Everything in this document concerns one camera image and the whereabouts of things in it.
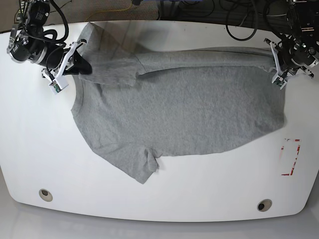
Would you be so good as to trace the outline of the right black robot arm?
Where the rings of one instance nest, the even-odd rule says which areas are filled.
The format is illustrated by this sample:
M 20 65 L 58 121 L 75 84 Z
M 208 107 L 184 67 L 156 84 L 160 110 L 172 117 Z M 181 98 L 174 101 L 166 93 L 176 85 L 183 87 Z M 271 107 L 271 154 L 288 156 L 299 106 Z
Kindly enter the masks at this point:
M 7 54 L 17 63 L 30 61 L 48 71 L 57 69 L 64 57 L 69 26 L 61 8 L 53 0 L 20 0 L 11 28 Z M 58 38 L 54 29 L 44 30 L 51 8 L 59 13 L 64 35 Z

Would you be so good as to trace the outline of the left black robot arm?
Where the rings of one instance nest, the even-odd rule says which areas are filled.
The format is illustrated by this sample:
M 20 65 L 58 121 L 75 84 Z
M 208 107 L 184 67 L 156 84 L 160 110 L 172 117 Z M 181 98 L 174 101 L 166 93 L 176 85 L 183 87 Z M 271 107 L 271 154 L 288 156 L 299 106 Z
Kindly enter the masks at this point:
M 95 24 L 87 24 L 81 33 L 81 52 L 72 55 L 67 75 L 83 75 L 96 81 L 106 75 L 112 81 L 149 72 L 179 68 L 258 67 L 276 70 L 279 77 L 308 72 L 319 61 L 319 4 L 316 1 L 292 1 L 287 20 L 291 35 L 278 33 L 280 42 L 269 41 L 270 51 L 257 48 L 215 48 L 188 51 L 154 52 L 139 48 L 128 51 Z

